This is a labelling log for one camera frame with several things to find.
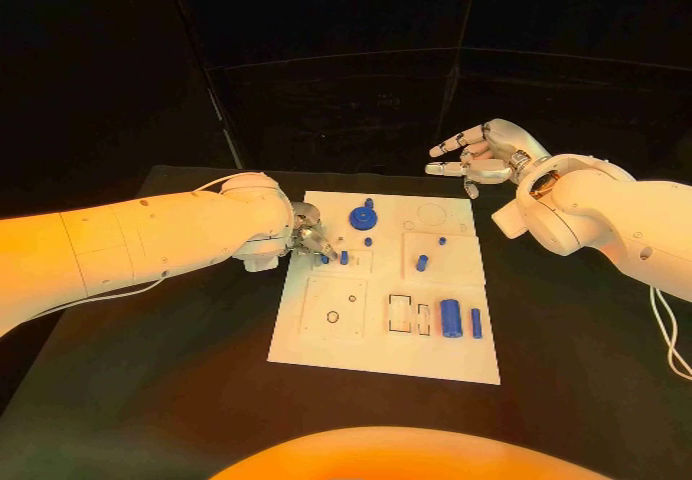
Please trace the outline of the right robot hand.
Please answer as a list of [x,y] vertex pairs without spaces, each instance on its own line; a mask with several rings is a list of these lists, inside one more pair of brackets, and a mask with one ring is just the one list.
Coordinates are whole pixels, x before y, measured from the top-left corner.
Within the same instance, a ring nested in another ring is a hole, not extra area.
[[425,173],[460,178],[468,198],[476,199],[480,185],[517,185],[551,154],[519,125],[493,119],[435,145],[429,157]]

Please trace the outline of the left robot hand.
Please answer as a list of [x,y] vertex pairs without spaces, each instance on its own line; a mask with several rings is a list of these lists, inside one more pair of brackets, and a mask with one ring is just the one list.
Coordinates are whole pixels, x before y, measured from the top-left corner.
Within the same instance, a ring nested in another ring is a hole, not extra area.
[[293,202],[294,226],[290,248],[303,254],[321,255],[330,260],[337,259],[337,252],[327,239],[320,221],[320,211],[305,202]]

